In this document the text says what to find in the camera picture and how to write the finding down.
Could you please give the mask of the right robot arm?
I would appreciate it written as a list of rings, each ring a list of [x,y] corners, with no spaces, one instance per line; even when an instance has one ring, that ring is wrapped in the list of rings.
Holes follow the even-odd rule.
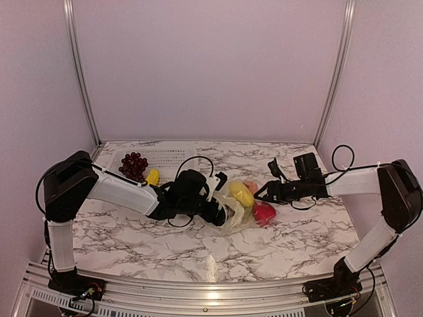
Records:
[[[315,201],[339,197],[346,203],[370,204],[373,223],[360,241],[339,260],[328,280],[327,289],[334,296],[343,295],[353,285],[353,278],[374,260],[382,257],[422,214],[422,186],[405,159],[391,162],[349,165],[323,173],[314,153],[293,159],[296,180],[286,178],[276,160],[268,167],[274,179],[255,194],[257,200],[279,205],[293,205],[303,198]]]

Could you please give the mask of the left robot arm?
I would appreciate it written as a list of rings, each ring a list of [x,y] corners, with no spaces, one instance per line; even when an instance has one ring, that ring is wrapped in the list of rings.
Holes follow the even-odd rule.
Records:
[[[74,272],[73,221],[87,200],[125,207],[156,221],[199,216],[220,227],[227,214],[214,195],[227,181],[222,172],[204,176],[178,169],[176,178],[162,186],[140,183],[95,165],[86,151],[53,165],[36,185],[35,202],[44,216],[44,237],[59,273],[57,282],[70,294],[83,289],[83,278]]]

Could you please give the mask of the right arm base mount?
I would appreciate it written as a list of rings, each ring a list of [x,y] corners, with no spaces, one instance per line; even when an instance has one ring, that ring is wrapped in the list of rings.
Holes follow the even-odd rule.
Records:
[[[308,281],[302,287],[309,302],[344,297],[361,290],[360,273],[350,271],[343,259],[334,265],[331,277]]]

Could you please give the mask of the purple fake grapes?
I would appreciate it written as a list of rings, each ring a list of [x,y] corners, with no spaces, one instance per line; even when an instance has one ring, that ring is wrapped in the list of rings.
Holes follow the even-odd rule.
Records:
[[[131,152],[125,154],[118,171],[130,180],[143,182],[145,180],[143,173],[147,167],[148,161],[141,156],[141,153]]]

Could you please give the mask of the yellow fake corn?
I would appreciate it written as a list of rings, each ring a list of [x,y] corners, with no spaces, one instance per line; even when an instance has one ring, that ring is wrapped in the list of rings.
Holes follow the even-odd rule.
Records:
[[[145,181],[149,184],[149,185],[153,185],[153,186],[157,186],[159,183],[159,171],[156,169],[151,169],[149,171],[149,174],[147,175],[147,177],[145,178]]]
[[[229,191],[243,207],[252,207],[254,205],[254,196],[242,182],[230,182]]]

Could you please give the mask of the orange fake pumpkin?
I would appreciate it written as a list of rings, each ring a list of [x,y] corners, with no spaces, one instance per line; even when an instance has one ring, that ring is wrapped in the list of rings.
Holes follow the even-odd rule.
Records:
[[[255,182],[245,182],[245,186],[252,194],[255,194],[258,191],[258,185]]]

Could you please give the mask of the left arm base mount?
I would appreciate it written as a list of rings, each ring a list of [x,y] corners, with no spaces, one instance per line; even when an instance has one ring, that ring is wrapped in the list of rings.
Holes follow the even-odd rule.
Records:
[[[86,297],[90,295],[94,300],[101,300],[103,297],[106,284],[103,279],[80,275],[76,267],[67,272],[57,272],[49,267],[48,272],[50,275],[48,287],[52,290],[73,295],[79,299],[83,298],[82,295],[85,293]]]

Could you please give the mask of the clear zip top bag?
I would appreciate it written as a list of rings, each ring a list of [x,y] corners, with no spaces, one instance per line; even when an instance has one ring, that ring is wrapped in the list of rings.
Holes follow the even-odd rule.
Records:
[[[258,229],[267,228],[276,224],[276,216],[265,225],[258,224],[252,214],[252,207],[243,207],[230,193],[229,184],[232,181],[238,181],[245,184],[245,182],[255,182],[257,185],[260,183],[252,178],[232,178],[230,179],[218,192],[214,192],[213,198],[224,208],[226,211],[226,222],[221,227],[212,225],[218,234],[229,235],[240,232],[244,229]],[[258,201],[254,199],[254,203],[263,203],[265,201]]]

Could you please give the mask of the white plastic basket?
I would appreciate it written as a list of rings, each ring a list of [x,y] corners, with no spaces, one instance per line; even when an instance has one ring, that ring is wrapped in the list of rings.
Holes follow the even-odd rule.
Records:
[[[141,156],[146,158],[148,161],[148,167],[143,173],[146,178],[151,169],[159,171],[159,183],[158,185],[166,182],[173,181],[176,172],[180,165],[190,157],[196,156],[197,152],[195,149],[183,148],[183,147],[135,147],[118,150],[113,154],[112,160],[108,164],[107,168],[112,172],[119,174],[126,178],[118,168],[121,166],[121,160],[125,154],[136,152],[141,153]]]

